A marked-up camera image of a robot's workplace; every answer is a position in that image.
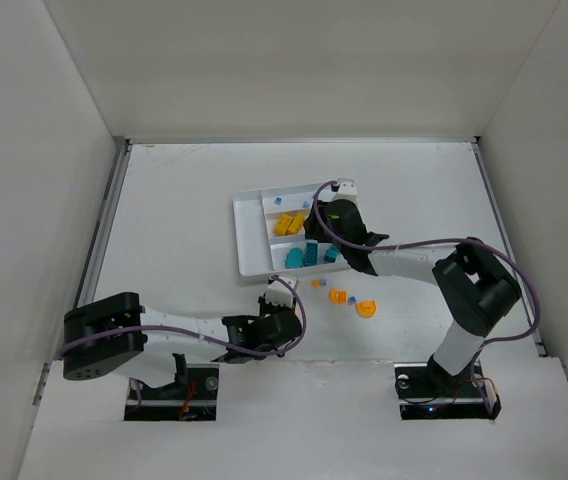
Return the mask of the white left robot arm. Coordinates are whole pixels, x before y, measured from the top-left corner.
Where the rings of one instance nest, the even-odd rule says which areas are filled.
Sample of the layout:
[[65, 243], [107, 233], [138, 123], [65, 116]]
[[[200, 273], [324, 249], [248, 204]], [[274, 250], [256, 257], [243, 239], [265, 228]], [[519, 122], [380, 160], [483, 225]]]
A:
[[171, 383], [185, 365], [244, 364], [283, 357], [306, 333], [304, 307], [288, 294], [282, 304], [258, 299], [256, 315], [193, 318], [143, 306], [120, 293], [64, 317], [63, 377], [85, 381], [116, 373], [150, 387]]

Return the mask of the orange half-round lego piece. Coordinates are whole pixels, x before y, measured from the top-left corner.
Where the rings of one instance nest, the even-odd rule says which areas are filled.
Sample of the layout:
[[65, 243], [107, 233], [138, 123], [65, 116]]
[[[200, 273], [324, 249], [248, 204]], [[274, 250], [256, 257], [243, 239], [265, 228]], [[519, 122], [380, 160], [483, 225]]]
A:
[[357, 302], [355, 304], [356, 312], [361, 318], [372, 318], [377, 313], [377, 304], [374, 300]]

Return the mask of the white divided plastic tray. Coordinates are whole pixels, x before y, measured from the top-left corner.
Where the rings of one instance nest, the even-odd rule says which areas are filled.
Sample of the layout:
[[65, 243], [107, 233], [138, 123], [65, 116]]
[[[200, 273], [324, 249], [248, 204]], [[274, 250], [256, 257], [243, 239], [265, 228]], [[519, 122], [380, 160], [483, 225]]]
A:
[[279, 235], [275, 232], [276, 225], [284, 215], [292, 218], [308, 216], [319, 187], [315, 183], [232, 195], [238, 270], [243, 279], [257, 281], [288, 270], [289, 252], [304, 250], [308, 240], [303, 231]]

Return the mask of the orange round lego piece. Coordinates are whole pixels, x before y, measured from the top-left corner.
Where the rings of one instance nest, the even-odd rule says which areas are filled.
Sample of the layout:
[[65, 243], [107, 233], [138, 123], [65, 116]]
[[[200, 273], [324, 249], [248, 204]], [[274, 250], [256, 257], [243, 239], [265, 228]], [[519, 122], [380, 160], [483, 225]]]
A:
[[348, 292], [346, 290], [331, 289], [329, 292], [329, 300], [333, 304], [347, 304], [348, 303]]

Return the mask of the teal long duplo brick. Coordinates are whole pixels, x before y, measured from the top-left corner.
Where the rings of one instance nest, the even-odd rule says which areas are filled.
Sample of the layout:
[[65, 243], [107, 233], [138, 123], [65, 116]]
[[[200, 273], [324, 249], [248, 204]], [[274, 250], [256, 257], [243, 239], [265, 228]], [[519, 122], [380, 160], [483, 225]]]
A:
[[318, 264], [318, 243], [316, 241], [309, 241], [305, 245], [303, 266], [315, 266]]

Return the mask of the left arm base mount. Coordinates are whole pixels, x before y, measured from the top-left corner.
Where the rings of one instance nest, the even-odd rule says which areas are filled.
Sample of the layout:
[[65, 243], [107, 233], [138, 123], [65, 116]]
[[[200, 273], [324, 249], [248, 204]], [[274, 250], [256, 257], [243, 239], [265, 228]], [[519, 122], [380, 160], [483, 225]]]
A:
[[124, 417], [129, 422], [213, 422], [217, 419], [219, 366], [191, 364], [174, 354], [170, 383], [151, 387], [131, 380]]

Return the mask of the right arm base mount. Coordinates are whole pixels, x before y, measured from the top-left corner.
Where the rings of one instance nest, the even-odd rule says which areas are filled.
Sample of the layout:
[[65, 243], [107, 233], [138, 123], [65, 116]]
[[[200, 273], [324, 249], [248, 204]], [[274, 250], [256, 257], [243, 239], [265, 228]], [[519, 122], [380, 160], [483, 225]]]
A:
[[436, 386], [426, 363], [395, 364], [394, 374], [402, 420], [494, 421], [502, 411], [497, 387], [479, 363], [473, 374], [463, 373], [452, 386]]

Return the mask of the teal rounded duplo block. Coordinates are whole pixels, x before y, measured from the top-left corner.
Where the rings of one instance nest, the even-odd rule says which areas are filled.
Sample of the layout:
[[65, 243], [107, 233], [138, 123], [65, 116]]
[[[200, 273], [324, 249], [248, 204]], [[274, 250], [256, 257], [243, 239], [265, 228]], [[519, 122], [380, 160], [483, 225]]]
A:
[[285, 266], [287, 269], [297, 269], [304, 266], [305, 252], [299, 247], [294, 247], [289, 250], [285, 259]]

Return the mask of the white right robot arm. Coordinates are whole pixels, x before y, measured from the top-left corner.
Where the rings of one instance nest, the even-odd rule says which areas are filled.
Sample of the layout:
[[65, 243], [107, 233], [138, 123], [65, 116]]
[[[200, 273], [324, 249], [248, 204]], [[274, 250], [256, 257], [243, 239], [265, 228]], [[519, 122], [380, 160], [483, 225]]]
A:
[[437, 246], [397, 248], [390, 237], [369, 231], [354, 202], [315, 200], [304, 222], [308, 239], [331, 242], [351, 269], [434, 285], [451, 313], [444, 340], [427, 362], [433, 387], [451, 388], [471, 377], [470, 365], [495, 325], [522, 296], [515, 278], [483, 243], [470, 238], [451, 250]]

